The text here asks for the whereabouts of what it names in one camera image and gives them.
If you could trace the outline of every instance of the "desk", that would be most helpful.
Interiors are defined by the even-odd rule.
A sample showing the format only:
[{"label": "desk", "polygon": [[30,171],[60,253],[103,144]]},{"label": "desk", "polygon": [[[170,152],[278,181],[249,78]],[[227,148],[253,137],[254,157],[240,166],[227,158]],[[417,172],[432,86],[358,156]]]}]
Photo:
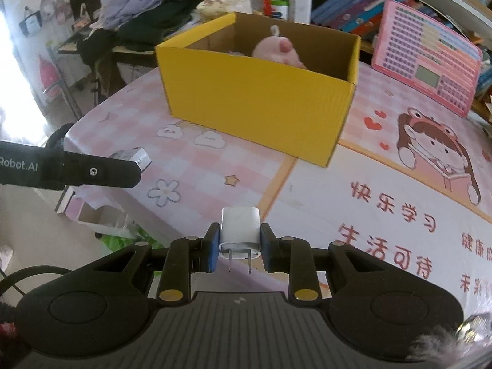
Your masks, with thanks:
[{"label": "desk", "polygon": [[[411,133],[402,122],[409,108],[456,134],[461,155],[439,145],[437,164],[447,150],[471,170],[439,171],[432,156],[424,162],[425,151],[409,154],[401,143]],[[430,149],[434,139],[427,141]],[[123,208],[159,240],[203,235],[222,207],[254,205],[278,237],[316,248],[351,243],[449,290],[466,315],[492,296],[492,144],[474,123],[366,64],[328,168],[171,117],[158,69],[89,112],[65,139],[70,151],[100,156],[137,146],[153,162],[135,188],[83,186],[77,194],[93,208]],[[253,265],[248,289],[285,289],[285,278],[263,273],[260,260]],[[233,272],[242,276],[247,265],[235,262]],[[320,282],[326,290],[323,274]]]},{"label": "desk", "polygon": [[[78,54],[77,44],[68,42],[62,44],[58,48],[58,54]],[[112,59],[116,62],[130,65],[139,65],[149,68],[157,66],[156,53],[154,51],[132,51],[124,46],[116,46],[111,50],[113,52]]]}]

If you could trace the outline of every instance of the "open box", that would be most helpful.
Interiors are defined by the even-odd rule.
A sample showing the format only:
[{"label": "open box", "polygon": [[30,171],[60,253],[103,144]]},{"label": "open box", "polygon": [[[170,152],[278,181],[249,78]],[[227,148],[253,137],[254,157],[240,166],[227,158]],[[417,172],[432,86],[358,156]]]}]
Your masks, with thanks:
[{"label": "open box", "polygon": [[126,213],[109,205],[94,209],[81,198],[73,196],[65,214],[69,219],[88,226],[95,233],[127,239],[134,239],[137,235],[138,225],[135,221]]},{"label": "open box", "polygon": [[[308,70],[250,57],[272,25]],[[229,14],[165,41],[156,52],[174,117],[328,165],[357,84],[360,37]]]}]

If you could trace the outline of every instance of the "cartoon girl illustration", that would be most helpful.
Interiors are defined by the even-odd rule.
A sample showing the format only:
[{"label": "cartoon girl illustration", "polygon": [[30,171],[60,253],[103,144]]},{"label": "cartoon girl illustration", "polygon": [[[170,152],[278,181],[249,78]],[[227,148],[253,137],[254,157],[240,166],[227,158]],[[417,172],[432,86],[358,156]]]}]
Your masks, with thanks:
[{"label": "cartoon girl illustration", "polygon": [[470,157],[456,134],[415,108],[398,117],[398,155],[408,168],[478,205],[481,196]]}]

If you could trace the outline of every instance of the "stack of books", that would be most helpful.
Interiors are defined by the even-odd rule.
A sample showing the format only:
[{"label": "stack of books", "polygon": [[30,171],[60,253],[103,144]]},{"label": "stack of books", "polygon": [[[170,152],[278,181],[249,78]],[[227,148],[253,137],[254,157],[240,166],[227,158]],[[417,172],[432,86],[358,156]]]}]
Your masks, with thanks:
[{"label": "stack of books", "polygon": [[480,99],[492,86],[492,64],[490,63],[489,51],[485,46],[479,45],[482,49],[482,68],[478,77],[477,90],[475,97]]},{"label": "stack of books", "polygon": [[[372,41],[377,34],[386,0],[327,0],[311,14],[311,22],[319,25],[349,32]],[[452,28],[452,24],[442,21],[430,7],[416,0],[396,0],[409,7],[443,22]]]}]

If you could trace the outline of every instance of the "pig ear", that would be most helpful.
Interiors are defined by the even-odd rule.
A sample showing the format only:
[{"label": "pig ear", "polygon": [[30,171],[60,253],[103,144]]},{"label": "pig ear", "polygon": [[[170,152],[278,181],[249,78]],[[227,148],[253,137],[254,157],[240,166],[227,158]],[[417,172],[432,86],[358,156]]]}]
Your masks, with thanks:
[{"label": "pig ear", "polygon": [[282,37],[279,41],[279,49],[281,53],[288,53],[293,48],[289,39]]}]

